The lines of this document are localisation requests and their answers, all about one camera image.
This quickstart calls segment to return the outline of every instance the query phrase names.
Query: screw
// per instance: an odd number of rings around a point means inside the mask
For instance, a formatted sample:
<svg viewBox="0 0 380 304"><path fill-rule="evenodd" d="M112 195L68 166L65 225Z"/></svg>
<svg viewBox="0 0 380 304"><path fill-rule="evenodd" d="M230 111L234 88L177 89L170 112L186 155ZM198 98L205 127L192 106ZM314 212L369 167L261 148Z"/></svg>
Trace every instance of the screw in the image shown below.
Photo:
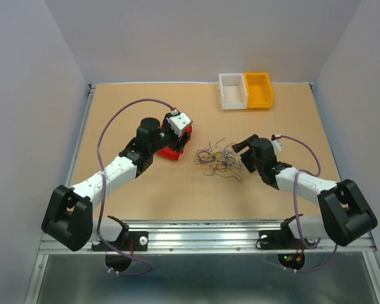
<svg viewBox="0 0 380 304"><path fill-rule="evenodd" d="M148 243L148 239L146 237L141 236L139 238L139 244L141 244L142 246L145 246L147 243Z"/></svg>
<svg viewBox="0 0 380 304"><path fill-rule="evenodd" d="M264 245L268 244L269 243L269 238L266 236L266 235L262 235L260 237L260 242Z"/></svg>

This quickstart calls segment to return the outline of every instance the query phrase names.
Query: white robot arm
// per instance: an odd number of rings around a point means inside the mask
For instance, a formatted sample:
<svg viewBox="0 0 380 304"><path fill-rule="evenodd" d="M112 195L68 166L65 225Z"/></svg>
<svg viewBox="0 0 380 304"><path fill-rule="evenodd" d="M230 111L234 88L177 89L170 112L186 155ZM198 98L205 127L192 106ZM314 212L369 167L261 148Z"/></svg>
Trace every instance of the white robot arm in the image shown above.
<svg viewBox="0 0 380 304"><path fill-rule="evenodd" d="M101 202L103 176L106 177L106 196L132 179L140 176L153 162L153 155L163 148L180 152L191 135L186 130L191 119L174 109L167 113L162 125L155 118L144 118L136 137L104 168L85 181L70 188L60 185L49 201L41 229L72 251L81 249L88 241L99 239L98 219L94 208ZM102 219L100 233L106 241L115 241L124 223L113 217Z"/></svg>
<svg viewBox="0 0 380 304"><path fill-rule="evenodd" d="M330 238L340 246L347 246L377 226L376 216L352 180L320 179L277 161L276 153L281 150L277 136L269 140L254 134L232 148L236 153L248 148L241 154L241 160L250 173L257 171L264 183L278 190L296 192L320 207L321 215L287 218L281 230L270 232L268 244L262 243L261 249L293 248L301 235L304 238ZM298 231L296 216L299 216L302 233Z"/></svg>

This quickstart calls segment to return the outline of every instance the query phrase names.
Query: red block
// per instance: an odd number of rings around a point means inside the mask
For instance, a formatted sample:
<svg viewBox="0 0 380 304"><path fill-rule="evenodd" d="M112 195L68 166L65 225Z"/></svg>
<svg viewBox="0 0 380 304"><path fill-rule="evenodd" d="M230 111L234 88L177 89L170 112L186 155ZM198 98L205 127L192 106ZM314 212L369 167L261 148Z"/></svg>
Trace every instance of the red block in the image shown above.
<svg viewBox="0 0 380 304"><path fill-rule="evenodd" d="M191 132L193 131L193 128L192 126L188 127L186 132L189 132L191 134ZM178 161L179 160L179 156L180 154L182 154L184 151L184 149L178 153L178 152L175 152L173 151L172 149L166 147L166 148L163 148L162 150L160 150L158 152L158 155L162 156L162 157L165 157L165 158L168 158L169 160L175 160L175 161Z"/></svg>

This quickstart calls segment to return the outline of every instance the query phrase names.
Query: wooden table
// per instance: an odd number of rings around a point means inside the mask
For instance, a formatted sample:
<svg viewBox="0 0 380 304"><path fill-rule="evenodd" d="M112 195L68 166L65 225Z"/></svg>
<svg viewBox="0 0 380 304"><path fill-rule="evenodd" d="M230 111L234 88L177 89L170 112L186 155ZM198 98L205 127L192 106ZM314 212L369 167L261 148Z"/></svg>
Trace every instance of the wooden table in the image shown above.
<svg viewBox="0 0 380 304"><path fill-rule="evenodd" d="M217 84L101 84L96 88L87 120L73 183L99 170L96 144L103 127L123 105L140 99L164 100L194 120L193 136L178 162L158 156L145 173L116 190L106 200L105 215L123 220L249 220L285 219L294 214L292 194L265 185L257 173L243 167L242 182L217 175L207 177L193 161L198 149L223 137L222 147L252 134L282 133L307 143L322 165L323 179L338 180L333 156L308 84L273 84L274 107L265 111L222 111ZM104 136L101 154L108 164L135 136L144 117L162 120L168 108L142 103L124 111ZM282 140L277 156L297 168L317 170L310 153ZM319 213L304 199L300 212Z"/></svg>

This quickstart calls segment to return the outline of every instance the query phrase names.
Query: colorful wires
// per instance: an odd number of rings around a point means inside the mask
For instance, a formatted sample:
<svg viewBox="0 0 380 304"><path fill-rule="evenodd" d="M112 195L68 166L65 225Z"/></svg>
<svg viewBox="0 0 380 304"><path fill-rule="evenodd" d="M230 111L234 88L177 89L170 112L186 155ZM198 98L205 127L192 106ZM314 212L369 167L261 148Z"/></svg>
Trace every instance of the colorful wires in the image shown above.
<svg viewBox="0 0 380 304"><path fill-rule="evenodd" d="M233 177L238 182L242 182L242 177L234 171L242 167L241 160L238 158L239 155L228 149L234 142L226 145L224 149L218 146L218 143L225 138L215 143L218 151L213 150L210 142L208 143L208 148L197 150L194 164L199 165L203 170L207 170L208 173L203 173L206 176L216 174L221 177Z"/></svg>
<svg viewBox="0 0 380 304"><path fill-rule="evenodd" d="M303 255L304 255L304 250L305 250L305 246L304 246L304 243L301 242L301 244L303 245L303 250L301 251L301 254L299 255L298 258L296 258L296 261L299 262L302 258L303 258Z"/></svg>
<svg viewBox="0 0 380 304"><path fill-rule="evenodd" d="M134 256L134 242L132 241L132 239L128 240L128 245L129 245L129 252L131 256L133 257Z"/></svg>

